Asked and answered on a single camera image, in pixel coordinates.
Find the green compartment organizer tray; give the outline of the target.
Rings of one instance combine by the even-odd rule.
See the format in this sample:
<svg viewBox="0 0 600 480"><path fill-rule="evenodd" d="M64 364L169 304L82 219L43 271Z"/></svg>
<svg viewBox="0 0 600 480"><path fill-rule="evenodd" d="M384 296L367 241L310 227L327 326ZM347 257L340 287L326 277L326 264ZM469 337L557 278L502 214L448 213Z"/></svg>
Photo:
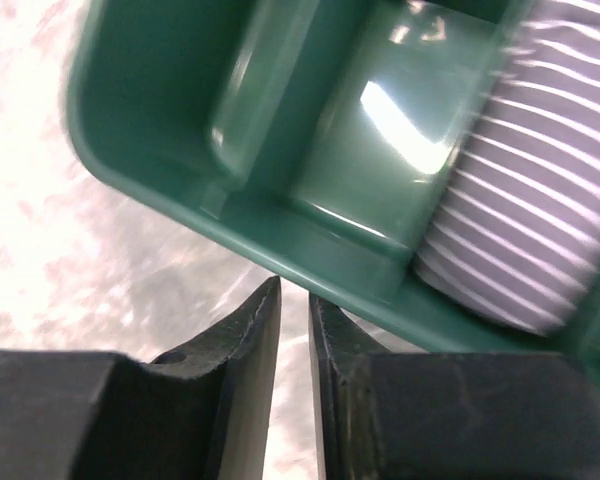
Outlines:
<svg viewBox="0 0 600 480"><path fill-rule="evenodd" d="M551 350L600 389L600 273L537 335L416 253L539 1L95 1L67 92L99 180L428 351Z"/></svg>

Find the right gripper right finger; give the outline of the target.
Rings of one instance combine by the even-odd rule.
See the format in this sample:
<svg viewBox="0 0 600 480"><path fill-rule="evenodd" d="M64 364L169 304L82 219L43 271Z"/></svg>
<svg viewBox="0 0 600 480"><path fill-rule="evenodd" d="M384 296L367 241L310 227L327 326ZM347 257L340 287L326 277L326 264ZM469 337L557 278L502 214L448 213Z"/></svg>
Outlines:
<svg viewBox="0 0 600 480"><path fill-rule="evenodd" d="M554 353L395 353L309 299L322 479L600 479L600 402Z"/></svg>

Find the striped grey underwear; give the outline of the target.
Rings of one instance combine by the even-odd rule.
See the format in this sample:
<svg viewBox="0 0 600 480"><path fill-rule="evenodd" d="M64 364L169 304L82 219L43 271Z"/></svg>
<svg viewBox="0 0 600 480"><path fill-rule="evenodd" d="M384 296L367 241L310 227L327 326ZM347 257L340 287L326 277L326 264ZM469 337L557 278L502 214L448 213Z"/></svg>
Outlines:
<svg viewBox="0 0 600 480"><path fill-rule="evenodd" d="M561 329L600 273L600 1L539 1L517 31L415 273L492 322Z"/></svg>

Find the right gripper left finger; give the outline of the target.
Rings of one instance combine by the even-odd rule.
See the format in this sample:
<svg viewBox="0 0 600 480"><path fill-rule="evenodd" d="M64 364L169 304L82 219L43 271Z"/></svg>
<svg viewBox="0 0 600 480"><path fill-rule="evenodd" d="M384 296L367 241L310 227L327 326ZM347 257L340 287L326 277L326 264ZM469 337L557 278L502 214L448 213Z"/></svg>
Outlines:
<svg viewBox="0 0 600 480"><path fill-rule="evenodd" d="M0 479L258 479L281 282L151 362L0 350Z"/></svg>

